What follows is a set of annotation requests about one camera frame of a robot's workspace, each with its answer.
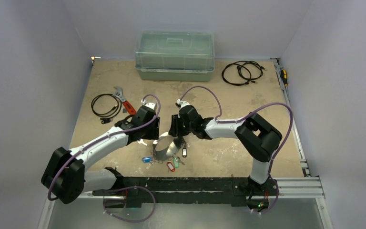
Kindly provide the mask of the large metal keyring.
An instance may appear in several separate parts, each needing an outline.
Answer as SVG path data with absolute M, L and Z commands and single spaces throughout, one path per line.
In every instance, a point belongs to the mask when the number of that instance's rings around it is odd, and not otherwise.
M 175 155 L 186 146 L 186 141 L 182 136 L 173 137 L 171 143 L 164 149 L 157 150 L 157 145 L 159 142 L 164 140 L 167 137 L 172 137 L 168 132 L 164 132 L 159 136 L 158 139 L 152 142 L 152 158 L 156 161 L 167 161 L 171 158 L 174 158 Z

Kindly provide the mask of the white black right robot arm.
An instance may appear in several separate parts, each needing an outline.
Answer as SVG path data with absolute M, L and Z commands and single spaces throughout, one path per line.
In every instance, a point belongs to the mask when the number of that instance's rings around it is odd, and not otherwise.
M 278 129 L 258 113 L 249 113 L 239 119 L 217 120 L 215 117 L 202 117 L 192 105 L 181 105 L 179 108 L 178 114 L 171 116 L 169 135 L 181 137 L 193 134 L 206 140 L 238 139 L 253 158 L 248 177 L 250 191 L 260 194 L 266 190 L 272 160 L 283 139 Z

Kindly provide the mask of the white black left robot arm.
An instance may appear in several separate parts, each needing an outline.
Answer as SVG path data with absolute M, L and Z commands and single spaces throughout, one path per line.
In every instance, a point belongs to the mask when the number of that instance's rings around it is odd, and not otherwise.
M 85 174 L 92 165 L 140 139 L 157 139 L 159 114 L 160 108 L 142 105 L 130 121 L 118 121 L 99 137 L 72 149 L 55 149 L 41 177 L 41 183 L 48 189 L 47 199 L 64 204 L 73 202 L 82 193 Z

